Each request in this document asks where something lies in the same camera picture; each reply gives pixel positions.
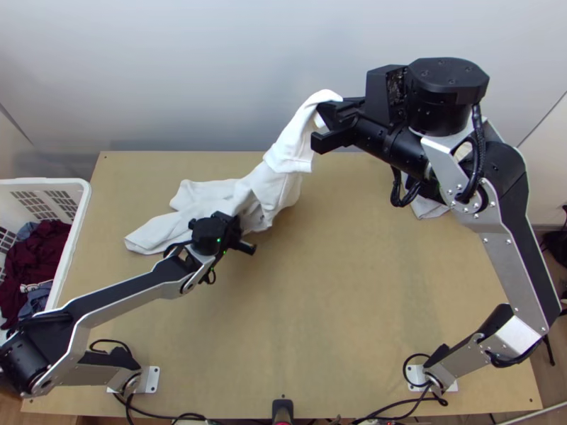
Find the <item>white wall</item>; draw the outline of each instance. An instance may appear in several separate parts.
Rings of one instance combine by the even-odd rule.
[[[33,146],[0,112],[0,179],[26,176],[26,157],[33,155]]]
[[[567,204],[567,96],[520,146],[529,177],[528,217],[534,225],[562,225]]]
[[[0,0],[0,103],[54,162],[101,149],[266,149],[312,92],[465,57],[517,145],[567,89],[567,2]]]

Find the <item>wooden table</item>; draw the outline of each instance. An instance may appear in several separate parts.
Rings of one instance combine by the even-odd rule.
[[[260,153],[104,152],[59,305],[144,273],[158,256],[129,252],[123,237],[170,211],[182,179],[244,176]],[[120,339],[141,364],[162,367],[151,412],[267,418],[291,398],[297,417],[360,417],[415,397],[401,368],[474,331],[504,292],[478,237],[451,215],[418,221],[389,203],[390,168],[367,154],[315,158],[298,203],[274,227],[233,252],[217,283],[158,300],[95,329]],[[528,361],[459,379],[448,407],[416,415],[541,408]],[[60,387],[24,403],[27,412],[123,416],[102,387]],[[394,409],[403,413],[408,407]]]

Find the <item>cable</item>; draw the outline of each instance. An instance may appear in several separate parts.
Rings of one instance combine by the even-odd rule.
[[[187,246],[187,245],[191,245],[192,243],[193,243],[193,240],[192,240],[192,239],[189,239],[189,240],[187,240],[187,241],[175,242],[174,244],[169,245],[169,246],[165,249],[165,251],[164,251],[164,258],[166,258],[166,257],[169,255],[169,253],[172,251],[172,249],[174,249],[174,248],[181,248],[181,249],[179,250],[179,252],[181,252],[182,249],[187,250],[186,246]]]
[[[126,401],[121,396],[117,395],[116,393],[113,394],[113,396],[121,404],[123,404],[124,407],[126,408],[126,420],[128,420],[129,425],[134,425],[132,417],[130,415],[130,410],[137,412],[141,415],[147,416],[149,418],[167,419],[167,420],[173,421],[172,425],[174,425],[175,423],[177,423],[177,421],[182,420],[182,419],[189,419],[189,420],[193,420],[193,421],[206,421],[207,420],[207,418],[205,418],[202,414],[192,413],[192,412],[183,413],[183,414],[180,414],[179,416],[166,416],[166,415],[161,415],[161,414],[153,414],[153,413],[145,412],[144,410],[141,410],[140,408],[132,405],[132,398],[134,398],[134,394],[129,396]]]
[[[526,360],[528,357],[532,355],[536,348],[541,344],[542,339],[536,342],[534,345],[529,347],[523,354],[520,356],[513,358],[512,360],[501,360],[499,359],[494,353],[490,351],[486,351],[486,353],[490,356],[490,362],[495,368],[509,368],[510,366],[518,365],[522,361]]]
[[[461,193],[457,193],[455,199],[459,202],[468,202],[472,195],[476,192],[478,182],[483,176],[484,163],[486,159],[486,140],[484,138],[483,116],[481,113],[481,105],[475,103],[472,107],[472,121],[475,132],[473,145],[473,172],[466,184],[465,189]]]
[[[97,339],[95,342],[93,342],[91,345],[89,345],[89,350],[93,351],[94,353],[107,353],[104,350],[97,350],[96,348],[94,348],[95,345],[97,345],[101,342],[108,342],[108,343],[111,343],[111,344],[121,345],[128,352],[128,354],[132,355],[132,350],[130,350],[130,347],[127,346],[122,341],[118,341],[117,339]]]
[[[414,182],[414,184],[410,187],[410,189],[405,194],[405,196],[402,199],[400,199],[400,188],[402,186],[402,172],[393,166],[391,166],[390,168],[392,168],[392,173],[394,175],[392,193],[390,194],[390,203],[394,207],[403,208],[406,205],[409,205],[411,204],[411,202],[413,202],[413,200],[417,196],[417,193],[420,191],[421,181]]]
[[[427,386],[423,390],[420,398],[407,399],[407,400],[402,400],[400,402],[389,404],[386,407],[382,407],[381,409],[378,409],[375,412],[370,413],[368,416],[365,416],[364,418],[355,419],[352,422],[352,424],[358,425],[361,422],[368,421],[370,419],[381,419],[383,421],[397,421],[397,420],[400,420],[400,419],[405,419],[405,418],[411,416],[411,414],[413,412],[415,412],[415,410],[417,409],[417,407],[420,405],[421,402],[436,401],[440,405],[442,405],[443,407],[449,405],[449,403],[445,399],[442,399],[441,397],[436,396],[434,393],[433,393],[433,397],[425,397],[425,395],[430,390],[432,385],[433,385],[433,382],[431,382],[431,381],[429,381],[427,383]],[[392,408],[397,407],[397,406],[401,406],[402,404],[408,404],[408,403],[415,403],[415,404],[413,405],[412,409],[406,414],[403,414],[401,416],[392,416],[392,417],[378,416],[380,413],[385,412],[386,410],[392,409]]]
[[[429,358],[430,356],[428,356],[427,354],[424,354],[424,353],[416,353],[416,354],[412,354],[411,356],[406,358],[405,362],[403,362],[403,366],[402,366],[403,378],[408,382],[408,384],[413,385],[414,387],[422,388],[422,387],[426,386],[428,384],[428,382],[424,382],[423,384],[415,384],[412,381],[410,381],[410,379],[408,378],[408,374],[405,372],[405,369],[407,368],[408,363],[410,362],[410,360],[412,358],[415,358],[415,357],[427,357],[427,358]]]

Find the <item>clothes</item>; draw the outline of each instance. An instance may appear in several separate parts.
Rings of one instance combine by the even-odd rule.
[[[2,329],[18,321],[18,312],[28,296],[20,292],[21,285],[53,279],[71,225],[60,221],[43,221],[29,238],[16,242],[6,254],[6,277],[0,286],[0,310],[6,318]]]
[[[27,222],[25,223],[21,229],[19,229],[18,233],[16,233],[16,239],[18,241],[24,241],[30,237],[31,232],[35,230],[39,223],[36,222]]]
[[[52,284],[53,284],[53,280],[46,280],[45,282],[31,283],[30,285],[20,285],[20,292],[23,294],[27,294],[41,288],[51,289]]]
[[[311,132],[324,125],[315,108],[326,101],[342,101],[342,98],[331,90],[313,94],[297,110],[262,163],[244,178],[183,180],[169,203],[177,212],[152,218],[130,233],[125,238],[126,247],[140,254],[164,251],[170,244],[191,238],[189,220],[208,217],[215,211],[238,214],[244,233],[271,227],[279,211],[299,199],[301,173],[311,172]]]
[[[27,319],[28,317],[32,317],[35,313],[45,310],[52,285],[53,280],[50,280],[43,283],[38,289],[32,290],[28,293],[28,300],[18,313],[18,318],[20,320]]]

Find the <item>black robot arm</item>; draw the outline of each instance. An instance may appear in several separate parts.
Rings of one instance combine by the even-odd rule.
[[[445,203],[478,233],[493,263],[510,303],[496,306],[454,347],[442,344],[419,368],[415,379],[430,381],[438,394],[489,363],[523,361],[561,311],[527,219],[522,155],[481,115],[488,80],[474,63],[450,57],[374,69],[366,75],[365,97],[318,106],[329,132],[311,136],[320,154],[354,145],[390,164],[394,206],[417,194]],[[464,144],[470,153],[457,159]],[[402,171],[409,177],[400,199]]]

